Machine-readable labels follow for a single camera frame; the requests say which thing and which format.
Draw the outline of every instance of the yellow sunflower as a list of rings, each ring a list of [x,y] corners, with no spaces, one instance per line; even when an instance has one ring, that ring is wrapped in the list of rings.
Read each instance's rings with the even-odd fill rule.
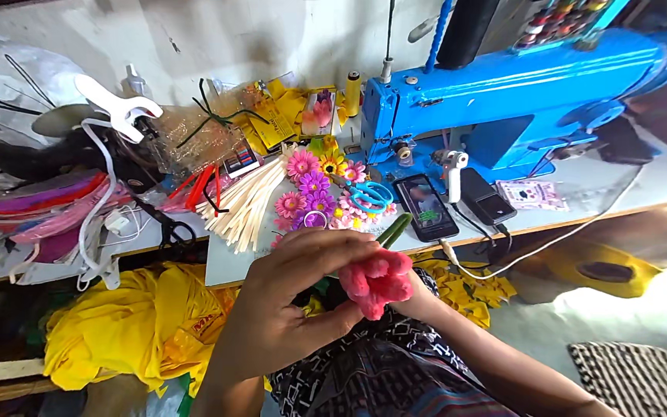
[[[346,158],[337,149],[325,152],[320,157],[321,172],[330,178],[331,175],[341,175],[346,173],[348,164]]]

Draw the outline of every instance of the hand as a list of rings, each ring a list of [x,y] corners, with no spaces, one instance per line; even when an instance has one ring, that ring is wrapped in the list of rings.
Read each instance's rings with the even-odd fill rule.
[[[433,317],[439,315],[444,307],[449,308],[423,283],[413,270],[408,272],[413,295],[406,301],[398,301],[389,305],[402,315],[432,325]]]
[[[290,302],[324,275],[370,257],[379,248],[374,239],[322,228],[286,234],[271,254],[251,264],[213,351],[209,376],[234,383],[273,373],[349,333],[363,317],[353,301],[311,318]]]

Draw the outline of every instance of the blue-handled scissors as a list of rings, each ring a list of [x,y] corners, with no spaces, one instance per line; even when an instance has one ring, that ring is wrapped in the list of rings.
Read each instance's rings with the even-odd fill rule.
[[[380,214],[393,203],[393,194],[385,188],[384,185],[367,181],[364,183],[352,183],[343,176],[331,175],[333,182],[339,187],[344,188],[351,195],[351,203],[366,213]],[[372,204],[372,207],[365,207],[357,199]]]

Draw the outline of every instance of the phone screen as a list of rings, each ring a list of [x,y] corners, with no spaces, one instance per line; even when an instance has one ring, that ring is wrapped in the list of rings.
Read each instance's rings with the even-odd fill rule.
[[[459,232],[454,219],[425,176],[405,178],[394,184],[402,196],[402,203],[413,214],[414,225],[427,241],[453,236]]]

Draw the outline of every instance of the cream straw bundle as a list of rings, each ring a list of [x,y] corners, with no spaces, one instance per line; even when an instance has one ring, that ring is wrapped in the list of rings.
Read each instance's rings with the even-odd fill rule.
[[[197,205],[197,212],[206,219],[205,229],[211,230],[227,241],[230,246],[236,243],[236,254],[246,251],[249,243],[256,251],[259,229],[267,204],[277,185],[280,185],[287,173],[288,159],[296,146],[283,146],[283,153],[271,163],[266,163],[231,185],[222,194],[222,209],[230,210],[215,217],[215,210],[208,202]]]

